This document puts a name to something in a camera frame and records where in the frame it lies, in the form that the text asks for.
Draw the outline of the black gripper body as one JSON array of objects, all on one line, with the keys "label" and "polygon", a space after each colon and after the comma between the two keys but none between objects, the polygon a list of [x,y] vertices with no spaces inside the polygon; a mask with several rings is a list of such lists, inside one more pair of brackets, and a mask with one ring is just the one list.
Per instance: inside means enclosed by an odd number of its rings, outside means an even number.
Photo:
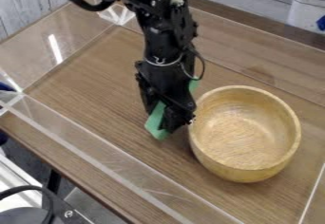
[{"label": "black gripper body", "polygon": [[156,64],[148,59],[136,63],[138,88],[152,84],[161,93],[176,94],[195,76],[193,56],[181,56],[168,64]]}]

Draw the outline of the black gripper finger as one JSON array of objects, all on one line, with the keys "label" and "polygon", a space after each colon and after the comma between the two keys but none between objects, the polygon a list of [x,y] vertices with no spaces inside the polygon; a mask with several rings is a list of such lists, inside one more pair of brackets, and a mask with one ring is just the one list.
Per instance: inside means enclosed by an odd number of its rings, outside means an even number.
[{"label": "black gripper finger", "polygon": [[152,87],[142,86],[140,88],[141,99],[148,115],[153,114],[153,111],[160,102],[160,97],[156,90]]},{"label": "black gripper finger", "polygon": [[195,111],[197,109],[197,105],[196,102],[189,102],[181,105],[161,103],[161,105],[162,119],[160,129],[173,134],[179,128],[192,123],[196,117]]}]

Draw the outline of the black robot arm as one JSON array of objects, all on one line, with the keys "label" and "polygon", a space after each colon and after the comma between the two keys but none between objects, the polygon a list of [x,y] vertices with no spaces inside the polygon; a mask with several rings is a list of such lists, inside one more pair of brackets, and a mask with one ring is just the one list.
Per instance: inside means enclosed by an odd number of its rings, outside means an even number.
[{"label": "black robot arm", "polygon": [[191,84],[203,79],[195,72],[203,56],[193,43],[199,23],[188,0],[100,0],[96,5],[86,0],[70,1],[88,11],[102,11],[121,1],[136,14],[145,38],[144,59],[136,68],[148,131],[175,133],[195,119]]}]

